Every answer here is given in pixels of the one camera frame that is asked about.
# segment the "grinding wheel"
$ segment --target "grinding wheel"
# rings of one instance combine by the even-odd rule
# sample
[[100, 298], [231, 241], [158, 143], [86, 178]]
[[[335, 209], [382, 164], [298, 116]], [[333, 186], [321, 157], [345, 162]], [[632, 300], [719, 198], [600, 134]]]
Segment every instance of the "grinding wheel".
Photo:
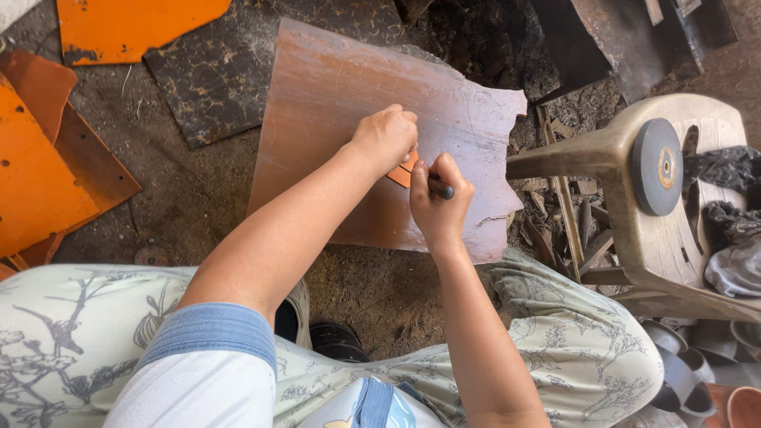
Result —
[[682, 145], [668, 120], [648, 120], [632, 147], [632, 184], [637, 201], [651, 216], [667, 216], [679, 202], [684, 174]]

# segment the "light green pants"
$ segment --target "light green pants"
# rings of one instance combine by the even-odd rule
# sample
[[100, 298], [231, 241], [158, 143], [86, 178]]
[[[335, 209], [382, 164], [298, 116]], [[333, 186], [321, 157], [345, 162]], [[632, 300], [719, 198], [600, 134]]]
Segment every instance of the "light green pants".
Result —
[[[0, 428], [100, 426], [195, 271], [59, 264], [0, 283]], [[658, 392], [661, 359], [624, 307], [513, 248], [486, 271], [554, 427], [610, 426]], [[297, 426], [370, 375], [409, 382], [453, 425], [466, 425], [446, 345], [352, 364], [278, 337], [275, 344], [273, 426]]]

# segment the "black metal sheet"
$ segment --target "black metal sheet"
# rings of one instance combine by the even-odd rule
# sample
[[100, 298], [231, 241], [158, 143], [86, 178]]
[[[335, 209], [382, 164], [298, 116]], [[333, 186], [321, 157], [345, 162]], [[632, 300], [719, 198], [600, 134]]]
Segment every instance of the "black metal sheet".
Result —
[[378, 46], [409, 42], [393, 0], [233, 0], [218, 20], [144, 56], [190, 148], [262, 124], [280, 17]]

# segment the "left hand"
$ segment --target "left hand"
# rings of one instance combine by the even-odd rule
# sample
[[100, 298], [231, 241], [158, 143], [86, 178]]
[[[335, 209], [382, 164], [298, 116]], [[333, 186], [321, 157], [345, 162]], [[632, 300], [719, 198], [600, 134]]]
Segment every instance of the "left hand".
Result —
[[399, 104], [360, 120], [352, 141], [347, 146], [366, 156], [378, 177], [388, 174], [409, 160], [409, 153], [418, 148], [417, 115], [404, 111]]

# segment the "chair leg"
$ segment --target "chair leg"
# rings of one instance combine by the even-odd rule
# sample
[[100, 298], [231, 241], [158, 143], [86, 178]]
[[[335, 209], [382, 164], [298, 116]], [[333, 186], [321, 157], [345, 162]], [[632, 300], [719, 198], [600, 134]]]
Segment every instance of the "chair leg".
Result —
[[505, 178], [583, 175], [615, 179], [616, 160], [624, 145], [628, 146], [618, 141], [614, 132], [600, 129], [508, 157]]

